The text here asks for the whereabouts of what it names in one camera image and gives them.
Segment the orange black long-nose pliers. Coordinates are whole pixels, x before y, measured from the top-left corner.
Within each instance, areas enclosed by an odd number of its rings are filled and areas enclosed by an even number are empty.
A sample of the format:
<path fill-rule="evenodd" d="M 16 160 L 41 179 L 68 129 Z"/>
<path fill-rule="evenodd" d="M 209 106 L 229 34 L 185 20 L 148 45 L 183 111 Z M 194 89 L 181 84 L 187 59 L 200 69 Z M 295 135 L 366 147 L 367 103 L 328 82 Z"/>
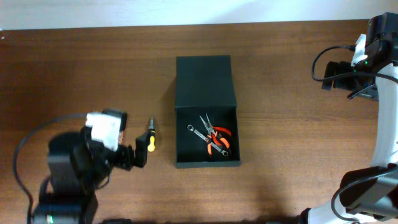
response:
<path fill-rule="evenodd" d="M 206 131 L 208 132 L 207 136 L 211 136 L 212 140 L 216 144 L 222 145 L 223 147 L 226 148 L 226 150 L 228 152 L 230 152 L 230 143 L 227 140 L 227 137 L 231 137 L 231 136 L 228 136 L 225 133 L 215 131 L 213 129 L 213 125 L 211 124 L 210 119 L 207 114 L 206 114 L 206 120 L 204 120 L 202 116 L 200 116 L 200 119 L 201 119 Z"/>

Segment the red small cutting pliers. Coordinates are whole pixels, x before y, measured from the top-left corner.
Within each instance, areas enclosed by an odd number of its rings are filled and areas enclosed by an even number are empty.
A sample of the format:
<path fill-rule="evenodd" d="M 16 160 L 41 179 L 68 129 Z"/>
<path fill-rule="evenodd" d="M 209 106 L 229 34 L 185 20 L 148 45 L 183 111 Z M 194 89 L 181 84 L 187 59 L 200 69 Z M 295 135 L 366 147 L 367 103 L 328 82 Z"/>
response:
<path fill-rule="evenodd" d="M 225 133 L 228 136 L 232 136 L 232 133 L 229 129 L 223 128 L 223 127 L 218 127 L 218 126 L 213 126 L 213 129 L 217 132 Z"/>

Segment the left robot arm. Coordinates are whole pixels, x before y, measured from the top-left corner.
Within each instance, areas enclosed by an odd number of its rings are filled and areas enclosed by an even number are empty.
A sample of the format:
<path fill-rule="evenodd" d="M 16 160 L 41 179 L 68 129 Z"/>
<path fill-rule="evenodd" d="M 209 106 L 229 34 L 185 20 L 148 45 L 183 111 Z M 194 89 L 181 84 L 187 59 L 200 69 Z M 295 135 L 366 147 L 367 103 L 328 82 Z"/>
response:
<path fill-rule="evenodd" d="M 155 145 L 154 121 L 132 147 L 123 144 L 125 112 L 106 109 L 85 117 L 81 131 L 50 140 L 50 176 L 40 186 L 32 223 L 92 223 L 98 208 L 95 192 L 109 183 L 112 169 L 145 166 Z"/>

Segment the silver ring spanner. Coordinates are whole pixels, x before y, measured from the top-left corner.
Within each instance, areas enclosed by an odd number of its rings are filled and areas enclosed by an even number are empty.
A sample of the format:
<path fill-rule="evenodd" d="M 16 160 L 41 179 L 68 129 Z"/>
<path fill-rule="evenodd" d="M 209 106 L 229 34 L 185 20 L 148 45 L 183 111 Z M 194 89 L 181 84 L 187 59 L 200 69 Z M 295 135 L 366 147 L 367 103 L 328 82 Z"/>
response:
<path fill-rule="evenodd" d="M 195 133 L 200 139 L 204 140 L 207 144 L 207 152 L 208 155 L 211 157 L 213 155 L 213 150 L 215 149 L 217 152 L 219 152 L 220 154 L 222 154 L 223 156 L 228 156 L 229 152 L 226 150 L 225 147 L 223 147 L 222 145 L 218 145 L 216 144 L 211 136 L 205 136 L 204 134 L 202 134 L 201 132 L 199 132 L 197 129 L 195 129 L 191 124 L 189 124 L 187 126 L 187 129 L 193 133 Z"/>

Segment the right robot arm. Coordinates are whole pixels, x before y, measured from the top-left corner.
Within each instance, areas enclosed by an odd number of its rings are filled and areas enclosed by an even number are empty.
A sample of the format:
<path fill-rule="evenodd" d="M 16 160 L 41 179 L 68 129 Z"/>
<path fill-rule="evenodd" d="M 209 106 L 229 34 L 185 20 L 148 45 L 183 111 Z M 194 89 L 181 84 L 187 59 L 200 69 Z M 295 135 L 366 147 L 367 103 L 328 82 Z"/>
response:
<path fill-rule="evenodd" d="M 350 62 L 328 62 L 322 89 L 348 90 L 378 102 L 376 147 L 371 165 L 347 172 L 331 200 L 307 208 L 299 223 L 372 223 L 397 218 L 397 14 L 385 12 L 368 22 Z"/>

